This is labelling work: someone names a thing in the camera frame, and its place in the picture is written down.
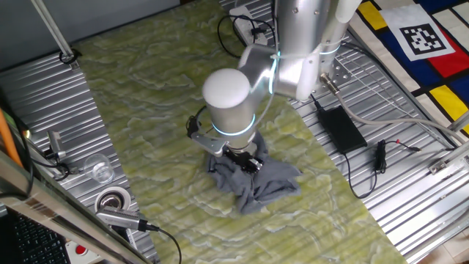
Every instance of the orange object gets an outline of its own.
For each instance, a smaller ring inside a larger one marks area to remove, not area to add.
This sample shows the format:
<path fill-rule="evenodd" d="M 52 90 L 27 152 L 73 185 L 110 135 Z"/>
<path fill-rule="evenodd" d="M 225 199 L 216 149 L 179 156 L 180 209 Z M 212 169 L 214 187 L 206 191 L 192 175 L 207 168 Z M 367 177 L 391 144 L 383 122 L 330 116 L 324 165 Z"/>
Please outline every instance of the orange object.
<path fill-rule="evenodd" d="M 3 138 L 4 143 L 5 143 L 5 148 L 7 149 L 8 156 L 14 162 L 16 162 L 16 164 L 23 167 L 23 164 L 21 163 L 20 156 L 18 155 L 18 151 L 16 151 L 15 142 L 13 141 L 13 137 L 12 137 L 12 134 L 10 132 L 10 128 L 8 127 L 7 120 L 5 119 L 5 116 L 3 115 L 2 110 L 0 110 L 0 134 L 1 134 L 1 137 Z"/>

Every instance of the metal table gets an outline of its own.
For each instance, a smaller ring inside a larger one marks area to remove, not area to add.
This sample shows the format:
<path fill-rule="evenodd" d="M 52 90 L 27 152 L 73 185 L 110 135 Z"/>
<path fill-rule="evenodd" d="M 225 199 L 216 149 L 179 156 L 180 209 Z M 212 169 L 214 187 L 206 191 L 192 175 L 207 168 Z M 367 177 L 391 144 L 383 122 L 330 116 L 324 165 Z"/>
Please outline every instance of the metal table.
<path fill-rule="evenodd" d="M 272 23 L 270 0 L 243 1 L 246 2 L 253 18 Z M 235 0 L 220 0 L 220 4 L 225 10 L 230 10 L 235 7 Z M 261 28 L 267 30 L 266 38 L 272 45 L 272 32 L 266 26 L 261 25 Z M 346 37 L 345 41 L 358 43 L 351 35 Z M 338 70 L 332 77 L 337 80 L 347 105 L 360 117 L 389 120 L 408 117 L 407 113 L 417 118 L 430 117 L 410 93 L 390 81 L 369 58 L 342 47 L 336 60 Z M 315 97 L 326 109 L 339 106 L 337 99 L 329 92 L 315 94 Z M 291 103 L 342 174 L 347 176 L 345 158 L 337 152 L 319 124 L 312 100 L 291 100 Z M 469 174 L 432 175 L 428 170 L 434 162 L 449 154 L 444 149 L 450 146 L 438 131 L 410 123 L 374 126 L 356 122 L 355 125 L 368 142 L 368 147 L 348 154 L 351 180 L 358 194 L 367 192 L 371 187 L 378 141 L 400 139 L 409 146 L 423 149 L 420 153 L 414 153 L 397 144 L 389 144 L 386 147 L 388 168 L 385 174 L 378 175 L 374 193 L 363 199 L 390 241 L 409 263 L 418 262 L 469 225 L 469 217 L 466 216 L 464 221 L 458 219 L 469 208 Z M 461 224 L 451 226 L 456 220 Z"/>
<path fill-rule="evenodd" d="M 0 73 L 0 87 L 13 111 L 30 127 L 31 140 L 40 149 L 48 149 L 47 131 L 58 131 L 67 150 L 67 157 L 63 159 L 66 164 L 82 168 L 88 156 L 102 153 L 109 158 L 115 171 L 109 184 L 99 184 L 80 172 L 60 182 L 62 187 L 94 211 L 97 195 L 108 187 L 119 186 L 131 195 L 130 210 L 138 210 L 83 72 L 71 70 L 58 58 L 58 54 L 50 55 Z M 137 249 L 146 258 L 159 261 L 147 232 L 134 230 L 133 238 Z"/>

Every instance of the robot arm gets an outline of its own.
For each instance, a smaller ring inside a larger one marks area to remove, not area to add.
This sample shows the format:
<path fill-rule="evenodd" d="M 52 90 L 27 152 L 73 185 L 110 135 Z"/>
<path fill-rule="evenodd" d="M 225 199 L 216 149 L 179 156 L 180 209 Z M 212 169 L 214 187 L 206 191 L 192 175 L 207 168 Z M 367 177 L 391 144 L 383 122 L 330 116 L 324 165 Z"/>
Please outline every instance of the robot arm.
<path fill-rule="evenodd" d="M 250 45 L 236 70 L 212 73 L 202 94 L 213 128 L 221 137 L 210 139 L 198 133 L 198 115 L 188 122 L 188 136 L 215 156 L 227 155 L 247 170 L 260 169 L 262 161 L 254 158 L 256 145 L 252 140 L 261 118 L 256 116 L 261 100 L 272 93 L 307 100 L 313 90 L 320 89 L 319 76 L 333 70 L 341 39 L 360 3 L 275 1 L 278 49 Z"/>

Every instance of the clear plastic cup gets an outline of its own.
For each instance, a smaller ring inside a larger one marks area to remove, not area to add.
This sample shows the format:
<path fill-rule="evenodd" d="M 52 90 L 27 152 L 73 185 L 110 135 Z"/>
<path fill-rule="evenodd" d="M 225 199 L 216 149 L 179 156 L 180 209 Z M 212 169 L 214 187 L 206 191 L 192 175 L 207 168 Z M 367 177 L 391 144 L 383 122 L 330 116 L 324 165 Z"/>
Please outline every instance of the clear plastic cup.
<path fill-rule="evenodd" d="M 114 179 L 114 170 L 109 159 L 103 154 L 94 154 L 85 160 L 85 175 L 99 183 L 110 183 Z"/>

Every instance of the green mat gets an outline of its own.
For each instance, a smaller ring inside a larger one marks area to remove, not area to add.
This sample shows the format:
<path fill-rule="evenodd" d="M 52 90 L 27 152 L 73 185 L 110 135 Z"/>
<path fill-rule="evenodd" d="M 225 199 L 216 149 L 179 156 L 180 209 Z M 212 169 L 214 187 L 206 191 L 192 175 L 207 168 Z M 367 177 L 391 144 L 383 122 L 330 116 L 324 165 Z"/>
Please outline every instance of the green mat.
<path fill-rule="evenodd" d="M 185 122 L 204 105 L 206 77 L 237 65 L 218 44 L 223 15 L 200 0 L 76 46 L 141 212 L 175 235 L 183 263 L 405 263 L 285 98 L 259 129 L 274 158 L 303 171 L 301 196 L 242 216 L 204 173 Z M 229 23 L 222 32 L 240 53 Z M 163 264 L 177 262 L 172 241 L 152 239 Z"/>

